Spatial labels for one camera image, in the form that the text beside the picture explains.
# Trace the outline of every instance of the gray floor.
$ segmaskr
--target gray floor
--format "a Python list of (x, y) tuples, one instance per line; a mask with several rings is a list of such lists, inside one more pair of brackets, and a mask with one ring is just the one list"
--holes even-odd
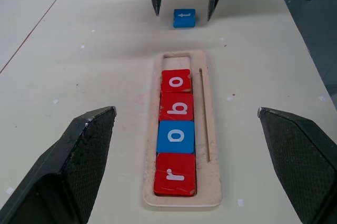
[(337, 0), (285, 0), (337, 107)]

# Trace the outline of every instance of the wooden tray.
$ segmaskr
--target wooden tray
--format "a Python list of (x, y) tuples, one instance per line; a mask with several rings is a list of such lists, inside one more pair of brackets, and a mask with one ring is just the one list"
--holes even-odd
[[(197, 193), (193, 197), (159, 197), (154, 194), (156, 145), (163, 70), (190, 69), (194, 96)], [(206, 55), (203, 51), (167, 52), (156, 56), (151, 90), (143, 198), (160, 207), (212, 207), (222, 199), (219, 161)]]

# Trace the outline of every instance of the floor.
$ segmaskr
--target floor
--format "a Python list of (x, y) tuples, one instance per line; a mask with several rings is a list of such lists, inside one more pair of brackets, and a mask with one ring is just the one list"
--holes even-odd
[(337, 107), (337, 0), (285, 0)]

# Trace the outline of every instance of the wooden block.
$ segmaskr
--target wooden block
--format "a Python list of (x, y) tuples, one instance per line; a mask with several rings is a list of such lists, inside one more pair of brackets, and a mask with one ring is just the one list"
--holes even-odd
[(164, 92), (186, 92), (192, 90), (191, 71), (184, 70), (163, 70), (161, 91)]
[[(148, 204), (160, 207), (217, 206), (222, 199), (221, 179), (206, 55), (203, 51), (167, 52), (159, 54), (154, 64), (143, 198)], [(193, 197), (159, 197), (154, 193), (161, 76), (163, 70), (174, 69), (190, 69), (192, 74), (197, 184)]]
[(194, 122), (160, 122), (157, 153), (194, 153)]
[(193, 95), (162, 93), (159, 120), (193, 120)]
[(195, 157), (193, 154), (158, 154), (154, 193), (165, 196), (194, 196)]

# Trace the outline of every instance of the blue letter block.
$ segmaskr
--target blue letter block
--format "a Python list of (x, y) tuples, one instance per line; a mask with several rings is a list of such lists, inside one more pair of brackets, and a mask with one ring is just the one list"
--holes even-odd
[(195, 26), (195, 9), (175, 9), (174, 28), (189, 28)]
[(194, 122), (161, 121), (157, 153), (194, 153)]

